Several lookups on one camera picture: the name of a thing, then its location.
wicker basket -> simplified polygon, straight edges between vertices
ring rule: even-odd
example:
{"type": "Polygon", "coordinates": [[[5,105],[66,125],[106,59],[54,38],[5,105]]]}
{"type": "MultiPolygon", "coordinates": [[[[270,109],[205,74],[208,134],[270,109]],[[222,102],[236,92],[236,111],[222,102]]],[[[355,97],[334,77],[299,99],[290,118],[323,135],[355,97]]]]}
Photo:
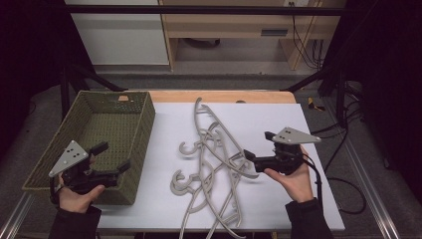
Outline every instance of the wicker basket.
{"type": "Polygon", "coordinates": [[[83,148],[107,141],[108,150],[96,157],[92,168],[116,169],[128,159],[131,166],[119,177],[118,186],[107,188],[96,203],[133,204],[154,117],[148,92],[80,92],[23,190],[48,199],[49,171],[71,140],[83,148]]]}

white table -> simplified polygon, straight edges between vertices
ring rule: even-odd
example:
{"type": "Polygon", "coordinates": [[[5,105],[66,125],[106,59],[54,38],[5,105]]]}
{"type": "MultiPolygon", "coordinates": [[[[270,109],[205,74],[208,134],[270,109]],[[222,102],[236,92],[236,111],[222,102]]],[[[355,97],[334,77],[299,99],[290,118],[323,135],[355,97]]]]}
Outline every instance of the white table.
{"type": "MultiPolygon", "coordinates": [[[[100,229],[180,230],[191,195],[174,195],[170,191],[170,181],[177,169],[182,169],[186,176],[197,172],[198,169],[197,159],[186,158],[178,151],[180,142],[186,141],[186,145],[191,147],[193,142],[199,139],[193,122],[194,104],[157,103],[162,101],[159,98],[156,101],[154,94],[152,98],[156,116],[136,201],[131,206],[100,205],[103,210],[100,229]]],[[[285,126],[290,126],[309,132],[302,108],[297,104],[204,104],[212,109],[243,148],[257,156],[274,155],[274,145],[265,140],[264,131],[277,133],[285,126]]],[[[316,163],[322,177],[323,208],[328,227],[331,230],[343,230],[344,225],[323,174],[316,148],[312,143],[304,144],[304,148],[316,163]]],[[[222,178],[216,181],[212,193],[213,201],[219,205],[222,204],[219,201],[224,200],[225,190],[228,188],[227,181],[222,178]]],[[[313,186],[314,194],[317,195],[314,183],[313,186]]],[[[231,228],[243,231],[278,231],[291,228],[285,209],[285,204],[291,199],[283,187],[266,174],[260,174],[257,179],[243,177],[237,191],[243,220],[239,227],[235,227],[233,223],[231,228]]],[[[189,216],[186,228],[192,231],[207,231],[214,220],[215,216],[209,207],[206,207],[189,216]]]]}

person's right hand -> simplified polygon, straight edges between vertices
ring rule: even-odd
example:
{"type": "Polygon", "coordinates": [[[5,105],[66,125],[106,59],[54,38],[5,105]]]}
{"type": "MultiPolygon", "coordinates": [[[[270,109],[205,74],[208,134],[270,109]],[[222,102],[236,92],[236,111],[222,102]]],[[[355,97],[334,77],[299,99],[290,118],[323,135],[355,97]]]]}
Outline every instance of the person's right hand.
{"type": "MultiPolygon", "coordinates": [[[[308,154],[302,146],[301,149],[304,154],[308,154]]],[[[298,203],[314,199],[311,188],[310,170],[305,163],[290,175],[282,175],[271,168],[266,168],[264,172],[274,180],[280,182],[289,196],[298,203]]]]}

black sleeve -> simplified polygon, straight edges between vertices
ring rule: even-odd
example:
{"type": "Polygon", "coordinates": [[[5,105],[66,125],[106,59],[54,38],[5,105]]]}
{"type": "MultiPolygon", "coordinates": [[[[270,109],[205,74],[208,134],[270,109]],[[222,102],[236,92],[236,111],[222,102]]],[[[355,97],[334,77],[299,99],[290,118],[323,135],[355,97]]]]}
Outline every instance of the black sleeve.
{"type": "Polygon", "coordinates": [[[331,239],[332,234],[316,198],[311,201],[286,205],[292,222],[292,239],[331,239]]]}
{"type": "Polygon", "coordinates": [[[49,239],[95,239],[102,211],[90,207],[86,214],[58,209],[49,239]]]}

wall outlet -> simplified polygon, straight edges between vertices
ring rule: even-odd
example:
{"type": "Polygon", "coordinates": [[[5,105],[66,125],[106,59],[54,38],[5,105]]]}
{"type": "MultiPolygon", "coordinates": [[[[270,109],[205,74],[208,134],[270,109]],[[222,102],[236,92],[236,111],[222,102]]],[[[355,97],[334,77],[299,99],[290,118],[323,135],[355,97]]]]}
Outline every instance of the wall outlet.
{"type": "Polygon", "coordinates": [[[306,7],[310,3],[310,0],[285,0],[285,7],[290,7],[289,3],[293,3],[294,7],[306,7]]]}

